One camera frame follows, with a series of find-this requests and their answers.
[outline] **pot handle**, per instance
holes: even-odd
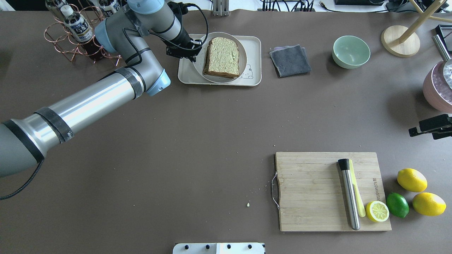
[[[439,38],[439,35],[435,35],[432,37],[433,42],[435,42],[436,48],[439,50],[439,54],[441,55],[441,58],[443,61],[448,61],[451,59],[449,53],[447,52],[446,47],[444,46],[443,42]]]

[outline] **cutting board handle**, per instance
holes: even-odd
[[[279,199],[279,186],[278,186],[278,183],[273,183],[275,181],[275,179],[277,178],[277,176],[278,176],[278,171],[275,171],[275,176],[273,176],[271,185],[272,185],[272,198],[273,198],[273,201],[276,204],[276,207],[279,210],[279,204],[276,201],[276,199]]]

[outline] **black tape band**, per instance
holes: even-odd
[[[135,12],[130,9],[129,5],[123,6],[122,11],[129,19],[129,21],[133,24],[133,26],[135,26],[135,29],[138,31],[141,37],[149,35],[147,29],[142,25],[140,19],[137,17],[137,15],[135,15]]]
[[[31,139],[25,134],[25,132],[15,123],[13,120],[8,120],[3,123],[28,149],[30,154],[34,157],[36,162],[41,162],[44,159],[41,151],[36,147],[36,145],[31,141]]]
[[[161,32],[155,32],[155,33],[158,33],[158,34],[166,33],[167,31],[169,31],[173,27],[175,20],[176,20],[176,16],[174,16],[173,22],[171,23],[171,25],[167,29],[165,29],[165,30],[163,30]]]
[[[144,81],[143,76],[141,75],[141,73],[139,71],[137,71],[134,67],[129,67],[129,68],[134,70],[138,74],[138,76],[140,77],[141,81],[143,82],[144,91],[147,91],[146,82]]]
[[[143,94],[143,88],[142,88],[140,82],[137,80],[137,78],[130,71],[128,71],[124,67],[121,67],[119,69],[116,69],[115,72],[123,75],[124,78],[126,78],[127,81],[129,81],[130,85],[133,88],[133,91],[135,92],[135,98],[133,98],[133,99],[136,99],[136,98],[140,97]]]
[[[69,141],[74,137],[71,127],[53,110],[48,107],[43,107],[35,112],[40,115],[44,121],[52,128],[60,143]]]
[[[126,63],[128,63],[130,60],[132,60],[133,58],[137,57],[138,55],[141,55],[142,53],[151,50],[149,47],[147,48],[143,48],[142,50],[140,50],[138,53],[135,53],[133,55],[131,55],[127,60]]]

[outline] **white bottle cap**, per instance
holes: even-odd
[[[71,16],[74,13],[74,10],[70,5],[63,5],[60,10],[65,17]]]

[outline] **light blue joint cap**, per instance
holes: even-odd
[[[139,14],[151,14],[159,11],[165,0],[128,0],[129,7]]]
[[[160,77],[157,79],[157,81],[152,85],[151,88],[149,88],[146,93],[149,96],[154,96],[156,93],[160,92],[161,90],[167,88],[171,84],[171,80],[168,77],[168,74],[166,74],[165,69],[163,69],[162,74],[160,74]]]
[[[107,35],[107,27],[105,26],[104,19],[97,27],[94,29],[94,34],[96,35],[97,41],[104,47],[104,49],[110,53],[116,53],[116,49],[114,49],[113,45],[110,42],[110,39]]]

